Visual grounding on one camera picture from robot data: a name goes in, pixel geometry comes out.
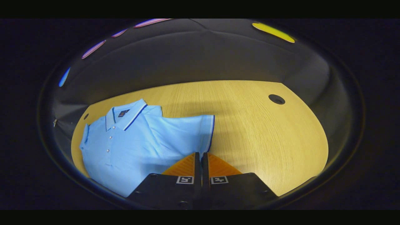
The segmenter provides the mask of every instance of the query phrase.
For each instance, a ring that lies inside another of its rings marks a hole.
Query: wooden table
[[[272,102],[270,94],[279,95],[286,103]],[[79,171],[88,176],[79,149],[85,124],[105,116],[114,106],[141,98],[148,105],[160,105],[164,117],[215,115],[210,152],[242,173],[256,173],[278,196],[325,167],[325,132],[290,89],[276,82],[217,80],[149,88],[90,105],[72,137],[72,158]]]

